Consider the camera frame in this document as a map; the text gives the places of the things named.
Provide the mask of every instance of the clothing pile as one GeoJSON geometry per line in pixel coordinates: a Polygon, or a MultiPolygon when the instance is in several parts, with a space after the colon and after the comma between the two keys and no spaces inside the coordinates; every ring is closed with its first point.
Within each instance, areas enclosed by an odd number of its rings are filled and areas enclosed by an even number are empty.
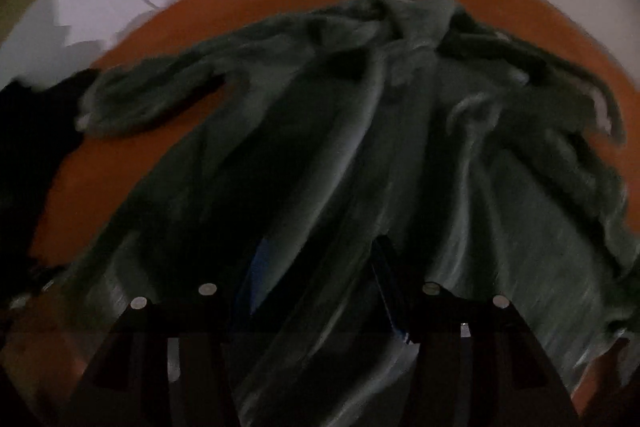
{"type": "Polygon", "coordinates": [[[381,234],[424,280],[511,299],[570,389],[640,330],[625,188],[582,136],[623,124],[591,73],[453,0],[349,0],[105,71],[77,125],[139,132],[220,85],[61,277],[69,327],[214,282],[252,426],[397,424],[417,350],[370,269],[381,234]]]}

